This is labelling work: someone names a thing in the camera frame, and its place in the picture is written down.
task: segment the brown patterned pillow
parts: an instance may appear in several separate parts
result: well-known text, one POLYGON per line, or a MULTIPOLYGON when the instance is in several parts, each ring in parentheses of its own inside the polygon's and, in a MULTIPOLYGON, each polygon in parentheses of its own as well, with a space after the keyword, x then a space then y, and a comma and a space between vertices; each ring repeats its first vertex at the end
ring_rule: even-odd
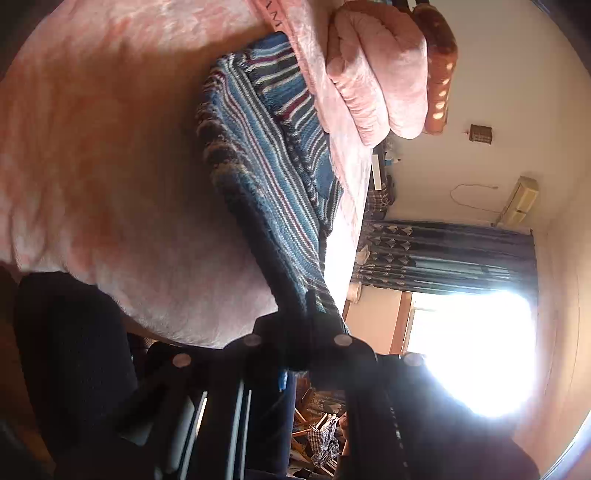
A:
POLYGON ((434 6, 417 5, 413 10, 413 20, 427 40, 428 112, 423 131, 438 135, 447 123, 449 90, 457 64, 457 43, 452 29, 434 6))

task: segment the hand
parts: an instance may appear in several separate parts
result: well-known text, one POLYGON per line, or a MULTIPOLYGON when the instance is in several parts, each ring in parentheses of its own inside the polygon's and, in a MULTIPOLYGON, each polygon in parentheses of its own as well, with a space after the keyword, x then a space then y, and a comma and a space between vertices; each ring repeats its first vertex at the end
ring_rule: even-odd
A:
POLYGON ((345 446, 341 455, 349 455, 349 418, 347 417, 347 412, 339 418, 339 427, 343 430, 343 437, 345 438, 345 446))

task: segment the striped blanket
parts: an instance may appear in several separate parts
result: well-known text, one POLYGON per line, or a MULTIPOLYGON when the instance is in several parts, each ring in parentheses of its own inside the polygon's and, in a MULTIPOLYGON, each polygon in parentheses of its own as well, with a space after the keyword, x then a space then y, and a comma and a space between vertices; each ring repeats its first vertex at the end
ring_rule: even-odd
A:
POLYGON ((203 94, 200 151, 279 309, 306 314, 314 290, 320 310, 338 314, 323 257, 342 189, 287 37, 275 33, 219 59, 203 94))

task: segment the air conditioner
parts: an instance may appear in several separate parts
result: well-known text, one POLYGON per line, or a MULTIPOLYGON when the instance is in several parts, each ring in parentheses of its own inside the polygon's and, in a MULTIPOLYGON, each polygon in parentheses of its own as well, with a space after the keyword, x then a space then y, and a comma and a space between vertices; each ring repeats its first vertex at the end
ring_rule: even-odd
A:
POLYGON ((530 211, 535 199, 538 197, 540 188, 538 182, 528 177, 519 177, 513 193, 501 215, 496 221, 496 225, 502 223, 503 226, 515 226, 525 218, 530 211))

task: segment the electrical cord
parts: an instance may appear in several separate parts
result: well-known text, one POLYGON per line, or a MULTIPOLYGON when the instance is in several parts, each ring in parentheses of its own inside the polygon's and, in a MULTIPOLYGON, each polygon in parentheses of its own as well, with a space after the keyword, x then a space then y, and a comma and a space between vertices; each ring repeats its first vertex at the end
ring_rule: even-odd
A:
POLYGON ((458 205, 463 207, 473 208, 474 210, 481 210, 483 212, 501 213, 497 212, 496 210, 489 210, 487 208, 475 207, 474 205, 468 205, 467 203, 458 202, 453 197, 453 192, 455 192, 459 187, 482 187, 485 189, 498 190, 499 187, 497 185, 484 185, 482 183, 460 183, 459 185, 456 185, 453 189, 449 191, 449 197, 452 199, 454 203, 457 203, 458 205))

